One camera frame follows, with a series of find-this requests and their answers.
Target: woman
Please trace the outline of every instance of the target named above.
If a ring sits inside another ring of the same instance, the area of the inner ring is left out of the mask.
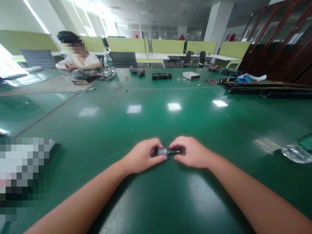
[[[79,36],[70,31],[60,31],[58,39],[62,43],[66,43],[74,52],[68,57],[56,64],[57,69],[72,71],[75,69],[90,70],[102,68],[102,64],[97,56],[89,54],[84,43]]]

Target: power drill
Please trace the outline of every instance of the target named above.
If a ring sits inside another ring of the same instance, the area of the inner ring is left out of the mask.
[[[214,66],[214,67],[209,67],[209,71],[213,71],[213,72],[219,72],[219,68],[220,66]]]
[[[130,71],[131,73],[133,73],[133,74],[137,74],[138,77],[144,76],[144,74],[145,74],[145,71],[144,71],[144,70],[138,70],[138,69],[130,68],[129,71]]]

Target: wire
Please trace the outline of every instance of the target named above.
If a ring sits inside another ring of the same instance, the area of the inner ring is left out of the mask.
[[[124,85],[124,82],[126,82],[128,80],[128,77],[127,76],[125,76],[124,77],[124,81],[122,81],[122,82],[120,82],[120,83],[118,83],[118,85],[120,85],[120,86],[118,86],[117,88],[115,88],[114,89],[114,91],[115,92],[127,92],[127,90],[117,90],[117,89],[120,89],[120,88],[122,88],[123,87],[123,85]]]

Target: small cylindrical object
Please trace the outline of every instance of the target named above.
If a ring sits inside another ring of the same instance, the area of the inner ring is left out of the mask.
[[[182,150],[181,149],[167,149],[167,148],[158,148],[157,149],[157,155],[173,155],[173,154],[181,154]]]

